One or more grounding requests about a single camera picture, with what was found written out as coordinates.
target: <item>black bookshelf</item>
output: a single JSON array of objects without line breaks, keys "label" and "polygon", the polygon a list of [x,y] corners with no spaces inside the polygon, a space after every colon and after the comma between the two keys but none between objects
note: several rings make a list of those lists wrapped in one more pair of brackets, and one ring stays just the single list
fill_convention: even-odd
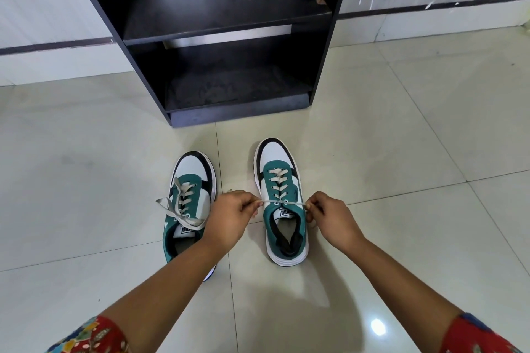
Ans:
[{"label": "black bookshelf", "polygon": [[[168,122],[307,108],[341,0],[91,0]],[[166,48],[163,41],[291,25],[291,33]]]}]

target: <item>shoelace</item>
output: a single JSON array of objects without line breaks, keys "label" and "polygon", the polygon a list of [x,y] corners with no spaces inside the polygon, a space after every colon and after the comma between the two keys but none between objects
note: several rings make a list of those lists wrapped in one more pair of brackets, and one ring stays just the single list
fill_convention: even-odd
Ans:
[{"label": "shoelace", "polygon": [[287,191],[282,194],[280,194],[280,192],[284,191],[287,188],[287,185],[284,184],[283,186],[281,186],[280,184],[283,183],[284,181],[287,181],[287,177],[284,176],[286,173],[288,173],[287,169],[284,169],[284,170],[282,170],[281,168],[271,169],[269,170],[269,173],[276,175],[275,177],[271,177],[270,180],[278,184],[277,186],[272,187],[274,190],[278,190],[278,194],[273,194],[273,196],[276,197],[277,200],[263,199],[262,200],[263,202],[274,202],[274,204],[276,205],[279,205],[280,203],[282,203],[282,204],[305,206],[303,202],[290,202],[288,200],[282,200],[282,198],[287,195]]},{"label": "shoelace", "polygon": [[202,224],[205,222],[204,219],[195,219],[191,218],[189,214],[184,214],[189,209],[185,205],[191,202],[191,198],[186,197],[194,194],[194,191],[190,191],[190,189],[195,187],[196,184],[190,184],[189,182],[180,184],[176,177],[173,179],[173,184],[175,184],[178,191],[176,196],[173,194],[173,198],[176,198],[175,208],[173,208],[168,197],[159,198],[156,202],[166,211],[166,215],[173,217],[175,222],[179,221],[183,227],[192,230],[201,230],[203,228]]}]

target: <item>green and white sneaker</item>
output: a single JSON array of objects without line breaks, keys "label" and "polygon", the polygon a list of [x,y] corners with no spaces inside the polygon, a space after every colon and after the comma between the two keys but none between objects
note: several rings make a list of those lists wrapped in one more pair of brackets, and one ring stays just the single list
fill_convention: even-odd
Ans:
[{"label": "green and white sneaker", "polygon": [[166,211],[162,244],[167,262],[200,240],[216,191],[215,171],[208,157],[198,151],[182,155],[171,176],[169,198],[156,201]]},{"label": "green and white sneaker", "polygon": [[263,199],[269,257],[282,267],[301,263],[309,251],[304,203],[296,163],[283,142],[268,138],[258,145],[254,177]]}]

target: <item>red sleeve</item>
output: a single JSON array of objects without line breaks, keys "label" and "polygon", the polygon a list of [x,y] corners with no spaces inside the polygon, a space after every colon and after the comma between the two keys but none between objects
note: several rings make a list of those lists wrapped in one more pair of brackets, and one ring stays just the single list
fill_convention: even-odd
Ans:
[{"label": "red sleeve", "polygon": [[471,314],[455,318],[445,334],[440,353],[521,353]]},{"label": "red sleeve", "polygon": [[47,353],[130,353],[121,329],[110,319],[97,316],[52,345]]}]

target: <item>black stripe on wall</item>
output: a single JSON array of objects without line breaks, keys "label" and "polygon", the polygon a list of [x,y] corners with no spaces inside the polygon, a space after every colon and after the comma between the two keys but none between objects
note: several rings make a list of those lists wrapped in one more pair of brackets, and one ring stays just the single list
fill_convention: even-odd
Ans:
[{"label": "black stripe on wall", "polygon": [[367,15],[408,13],[410,11],[436,10],[436,9],[452,9],[456,7],[479,6],[481,4],[505,3],[505,2],[512,2],[512,1],[514,0],[471,0],[467,2],[436,3],[436,4],[431,4],[430,6],[428,4],[421,4],[419,6],[395,7],[391,9],[353,11],[351,13],[340,13],[339,20],[345,20],[348,18],[355,18],[355,17],[366,17]]},{"label": "black stripe on wall", "polygon": [[114,43],[113,38],[92,38],[79,39],[77,41],[51,42],[49,44],[36,44],[15,46],[13,48],[0,49],[0,56],[13,55],[15,53],[37,52],[40,50],[62,49],[62,48],[78,48],[82,46],[105,45]]}]

